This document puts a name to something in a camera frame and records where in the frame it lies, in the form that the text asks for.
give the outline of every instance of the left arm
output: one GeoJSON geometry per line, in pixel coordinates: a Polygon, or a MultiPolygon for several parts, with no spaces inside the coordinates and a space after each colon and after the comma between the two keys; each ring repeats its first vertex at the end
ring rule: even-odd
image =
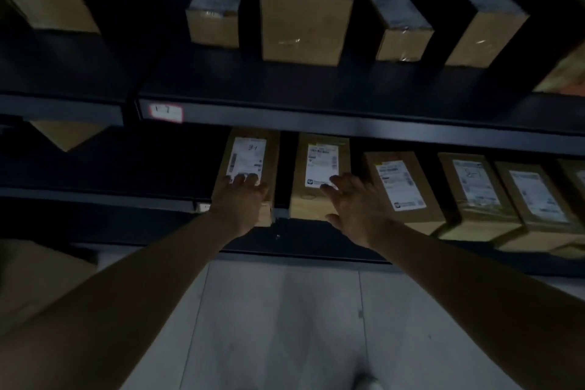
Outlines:
{"type": "Polygon", "coordinates": [[[267,186],[229,177],[208,213],[91,277],[0,339],[2,390],[118,390],[185,291],[257,222],[267,186]]]}

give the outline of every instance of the concrete floor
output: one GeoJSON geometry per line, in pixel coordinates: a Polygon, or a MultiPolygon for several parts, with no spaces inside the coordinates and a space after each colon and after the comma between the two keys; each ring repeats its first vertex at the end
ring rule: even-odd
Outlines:
{"type": "MultiPolygon", "coordinates": [[[[99,266],[121,258],[101,253],[99,266]]],[[[585,299],[585,281],[547,279],[585,299]]],[[[519,389],[398,273],[213,261],[124,390],[519,389]]]]}

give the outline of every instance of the red-bordered label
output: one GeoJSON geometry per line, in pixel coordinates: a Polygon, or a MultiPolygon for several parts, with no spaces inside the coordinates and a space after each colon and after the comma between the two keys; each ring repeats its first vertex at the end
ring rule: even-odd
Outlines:
{"type": "Polygon", "coordinates": [[[183,123],[183,107],[170,103],[152,103],[149,105],[149,113],[152,119],[166,120],[176,124],[183,123]]]}

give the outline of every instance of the left hand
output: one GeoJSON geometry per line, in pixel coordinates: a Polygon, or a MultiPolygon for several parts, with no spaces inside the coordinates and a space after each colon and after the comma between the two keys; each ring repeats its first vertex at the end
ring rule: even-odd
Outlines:
{"type": "Polygon", "coordinates": [[[258,182],[255,174],[238,175],[230,183],[225,176],[216,194],[211,198],[209,214],[215,216],[222,225],[230,225],[235,237],[244,236],[258,222],[260,205],[268,193],[266,182],[258,182]]]}

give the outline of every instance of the right arm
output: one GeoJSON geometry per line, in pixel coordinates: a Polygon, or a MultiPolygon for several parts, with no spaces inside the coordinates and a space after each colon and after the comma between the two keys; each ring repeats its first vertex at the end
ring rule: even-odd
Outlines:
{"type": "Polygon", "coordinates": [[[329,222],[412,277],[516,383],[585,387],[585,302],[392,221],[389,202],[355,176],[331,180],[329,222]]]}

